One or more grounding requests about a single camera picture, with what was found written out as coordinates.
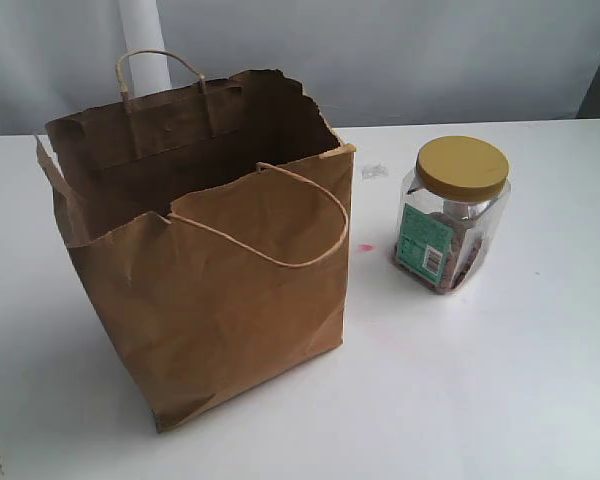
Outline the clear jar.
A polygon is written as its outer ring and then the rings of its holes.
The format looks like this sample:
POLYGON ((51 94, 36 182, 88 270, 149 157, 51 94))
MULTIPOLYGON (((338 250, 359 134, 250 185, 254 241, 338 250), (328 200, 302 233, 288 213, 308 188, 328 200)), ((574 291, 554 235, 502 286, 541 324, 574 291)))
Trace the clear jar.
POLYGON ((484 263, 511 185, 505 154, 469 136, 423 145, 401 185, 393 260, 437 294, 484 263))

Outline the white roll in background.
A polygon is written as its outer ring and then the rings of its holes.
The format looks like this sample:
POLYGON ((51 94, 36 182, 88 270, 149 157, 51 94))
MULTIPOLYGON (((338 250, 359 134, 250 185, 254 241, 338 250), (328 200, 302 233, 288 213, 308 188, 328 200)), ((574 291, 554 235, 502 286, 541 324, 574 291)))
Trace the white roll in background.
MULTIPOLYGON (((156 0, 119 0, 118 6, 129 52, 165 49, 156 0)), ((166 56, 142 53, 131 57, 129 66, 136 96, 171 88, 166 56)))

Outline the brown paper bag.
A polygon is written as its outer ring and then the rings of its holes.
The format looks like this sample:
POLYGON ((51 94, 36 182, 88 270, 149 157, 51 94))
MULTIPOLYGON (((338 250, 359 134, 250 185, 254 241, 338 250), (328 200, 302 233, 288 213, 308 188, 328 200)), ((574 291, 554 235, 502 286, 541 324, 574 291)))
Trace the brown paper bag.
POLYGON ((73 267, 165 432, 338 347, 355 149, 246 70, 48 122, 73 267))

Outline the clear plastic scrap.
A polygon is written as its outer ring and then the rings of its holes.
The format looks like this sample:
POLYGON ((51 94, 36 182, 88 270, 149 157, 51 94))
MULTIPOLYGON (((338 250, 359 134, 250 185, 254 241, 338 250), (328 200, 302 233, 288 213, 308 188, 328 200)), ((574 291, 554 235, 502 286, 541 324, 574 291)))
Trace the clear plastic scrap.
POLYGON ((386 166, 382 164, 365 165, 362 167, 361 177, 363 180, 388 177, 389 172, 386 166))

